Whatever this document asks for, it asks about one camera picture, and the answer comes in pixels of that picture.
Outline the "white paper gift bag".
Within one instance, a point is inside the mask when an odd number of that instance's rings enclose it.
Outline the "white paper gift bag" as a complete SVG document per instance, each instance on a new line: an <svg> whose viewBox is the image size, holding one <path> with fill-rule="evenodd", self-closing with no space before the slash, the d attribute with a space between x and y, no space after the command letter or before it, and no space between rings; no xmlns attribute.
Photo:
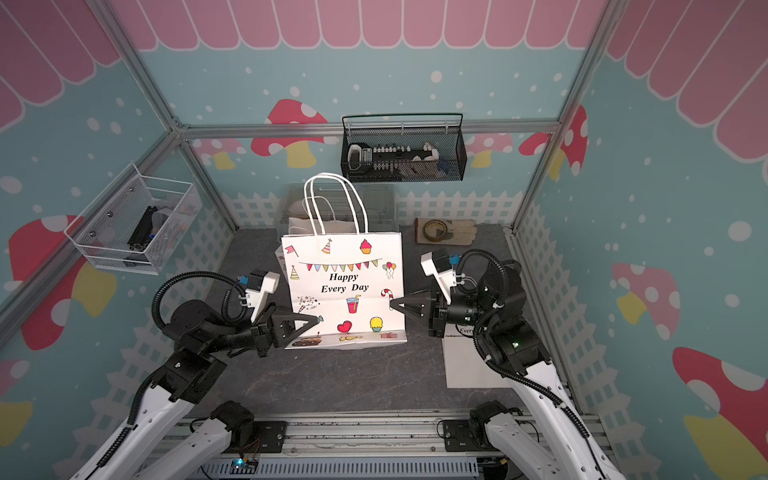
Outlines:
<svg viewBox="0 0 768 480"><path fill-rule="evenodd" d="M449 389L510 389L507 380L481 360L470 334L469 326L446 326L442 338L446 386Z"/></svg>

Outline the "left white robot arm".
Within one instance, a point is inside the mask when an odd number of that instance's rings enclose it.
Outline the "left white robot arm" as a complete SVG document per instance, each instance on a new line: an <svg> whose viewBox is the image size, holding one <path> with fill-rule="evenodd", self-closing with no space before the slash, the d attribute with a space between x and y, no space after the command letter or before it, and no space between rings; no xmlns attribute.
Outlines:
<svg viewBox="0 0 768 480"><path fill-rule="evenodd" d="M203 300L179 305L171 319L161 314L164 296L175 285L203 278L227 285L222 305ZM220 353L233 358L272 348L286 348L318 326L317 316L295 313L269 301L279 283L274 272L254 271L234 279L217 272L191 271L167 280L157 290L150 313L155 325L173 340L172 355L139 385L127 418L74 473L76 479L185 479L210 459L232 450L240 466L255 464L259 454L281 449L282 423L256 421L235 401L226 401L202 418L191 435L151 464L145 461L166 434L199 404L226 369Z"/></svg>

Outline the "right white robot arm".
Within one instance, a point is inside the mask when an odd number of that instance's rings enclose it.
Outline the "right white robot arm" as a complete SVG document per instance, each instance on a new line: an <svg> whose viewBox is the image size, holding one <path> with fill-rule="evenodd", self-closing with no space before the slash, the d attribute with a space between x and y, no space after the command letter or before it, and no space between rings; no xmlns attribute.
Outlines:
<svg viewBox="0 0 768 480"><path fill-rule="evenodd" d="M525 319L527 293L522 267L482 249L452 263L443 251L427 252L421 267L429 288L395 297L389 306L412 320L425 320L441 338L450 325L471 328L482 364L507 381L532 416L533 438L518 416L499 401L471 410L469 438L493 449L527 479L620 479L622 473L589 430L565 392L552 357Z"/></svg>

